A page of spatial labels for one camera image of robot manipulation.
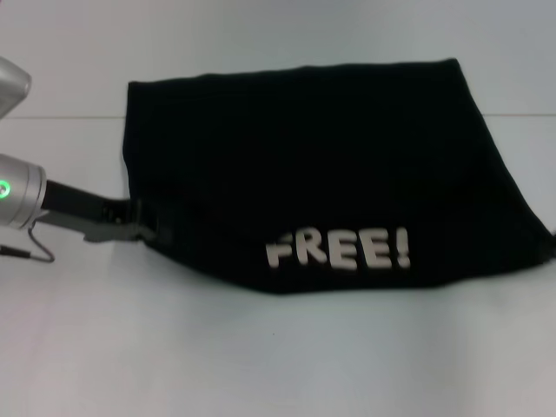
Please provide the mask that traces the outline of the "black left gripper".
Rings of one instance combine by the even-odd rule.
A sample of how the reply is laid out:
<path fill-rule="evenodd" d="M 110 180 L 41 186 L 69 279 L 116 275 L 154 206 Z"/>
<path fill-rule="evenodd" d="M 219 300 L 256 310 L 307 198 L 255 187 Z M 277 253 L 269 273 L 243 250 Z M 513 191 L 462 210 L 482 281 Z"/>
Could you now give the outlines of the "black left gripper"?
<path fill-rule="evenodd" d="M 110 199 L 48 180 L 43 211 L 43 223 L 78 232 L 86 242 L 173 241 L 172 213 L 156 202 Z"/>

